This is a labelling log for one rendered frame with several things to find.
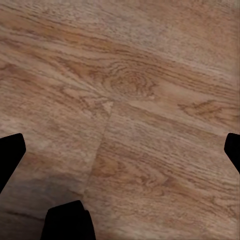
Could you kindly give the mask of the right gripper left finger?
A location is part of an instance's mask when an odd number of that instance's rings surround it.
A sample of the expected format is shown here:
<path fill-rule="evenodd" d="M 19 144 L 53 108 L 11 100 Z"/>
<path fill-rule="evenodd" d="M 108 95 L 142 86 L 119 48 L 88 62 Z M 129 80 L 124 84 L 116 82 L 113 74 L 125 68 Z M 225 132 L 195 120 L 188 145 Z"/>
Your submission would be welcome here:
<path fill-rule="evenodd" d="M 22 133 L 0 138 L 0 193 L 26 153 Z"/>

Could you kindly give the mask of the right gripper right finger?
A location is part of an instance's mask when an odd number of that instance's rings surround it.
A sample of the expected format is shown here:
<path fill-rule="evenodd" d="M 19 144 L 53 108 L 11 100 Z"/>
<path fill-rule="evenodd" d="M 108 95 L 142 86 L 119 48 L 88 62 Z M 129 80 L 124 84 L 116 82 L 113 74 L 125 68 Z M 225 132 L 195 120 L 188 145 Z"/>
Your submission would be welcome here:
<path fill-rule="evenodd" d="M 227 135 L 224 151 L 235 165 L 240 173 L 240 135 L 235 133 L 229 133 Z"/>

